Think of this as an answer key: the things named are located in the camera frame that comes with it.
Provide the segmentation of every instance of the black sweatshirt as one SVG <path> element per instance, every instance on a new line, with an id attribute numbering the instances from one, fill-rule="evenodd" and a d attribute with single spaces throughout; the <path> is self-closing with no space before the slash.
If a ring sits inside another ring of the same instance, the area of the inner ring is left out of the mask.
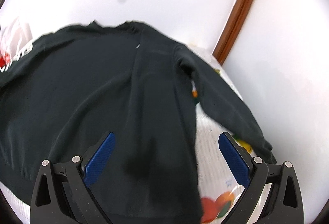
<path id="1" fill-rule="evenodd" d="M 206 114 L 275 163 L 225 81 L 150 26 L 68 26 L 23 55 L 0 73 L 0 181 L 27 204 L 43 160 L 68 162 L 109 130 L 116 146 L 90 189 L 113 223 L 199 224 L 191 80 Z"/>

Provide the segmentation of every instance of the long sleeve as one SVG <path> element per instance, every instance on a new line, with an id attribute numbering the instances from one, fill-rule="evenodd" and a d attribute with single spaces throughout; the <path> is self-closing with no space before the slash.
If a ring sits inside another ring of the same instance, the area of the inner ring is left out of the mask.
<path id="1" fill-rule="evenodd" d="M 249 143 L 265 162 L 276 163 L 272 146 L 264 139 L 248 106 L 207 63 L 182 44 L 175 49 L 174 62 L 194 80 L 200 104 L 207 115 Z"/>

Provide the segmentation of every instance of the blue textured pad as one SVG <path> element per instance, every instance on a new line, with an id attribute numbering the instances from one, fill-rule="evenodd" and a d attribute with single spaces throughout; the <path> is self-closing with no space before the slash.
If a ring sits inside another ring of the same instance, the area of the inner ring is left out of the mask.
<path id="1" fill-rule="evenodd" d="M 86 164 L 83 181 L 88 188 L 91 184 L 94 184 L 98 180 L 98 177 L 102 173 L 115 144 L 116 138 L 114 133 L 111 132 L 103 141 L 101 146 L 99 146 L 89 163 Z"/>
<path id="2" fill-rule="evenodd" d="M 219 136 L 218 145 L 237 183 L 247 188 L 250 183 L 249 168 L 238 151 L 223 133 Z"/>

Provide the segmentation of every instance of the silver screw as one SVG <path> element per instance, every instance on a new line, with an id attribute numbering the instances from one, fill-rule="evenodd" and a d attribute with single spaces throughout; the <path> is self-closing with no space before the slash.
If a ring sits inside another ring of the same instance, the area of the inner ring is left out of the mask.
<path id="1" fill-rule="evenodd" d="M 76 155 L 75 157 L 72 158 L 72 162 L 77 163 L 80 161 L 80 159 L 81 159 L 80 156 Z"/>
<path id="2" fill-rule="evenodd" d="M 254 158 L 254 161 L 255 161 L 255 163 L 257 163 L 257 164 L 260 164 L 261 162 L 263 162 L 263 159 L 261 159 L 260 157 L 256 156 L 256 157 Z"/>
<path id="3" fill-rule="evenodd" d="M 46 166 L 46 165 L 48 165 L 48 164 L 49 164 L 49 160 L 43 160 L 43 161 L 42 161 L 42 165 L 43 165 L 43 166 Z"/>
<path id="4" fill-rule="evenodd" d="M 290 163 L 289 161 L 285 162 L 286 167 L 292 167 L 292 163 Z"/>

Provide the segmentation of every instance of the dark sweater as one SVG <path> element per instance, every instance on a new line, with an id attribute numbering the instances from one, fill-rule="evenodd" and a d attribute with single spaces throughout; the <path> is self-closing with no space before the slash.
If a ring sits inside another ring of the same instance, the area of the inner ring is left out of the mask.
<path id="1" fill-rule="evenodd" d="M 191 80 L 206 114 L 275 163 L 248 107 L 186 46 L 94 22 L 42 36 L 0 73 L 0 181 L 30 204 L 44 159 L 83 155 L 109 130 L 116 147 L 90 189 L 114 224 L 199 224 Z"/>

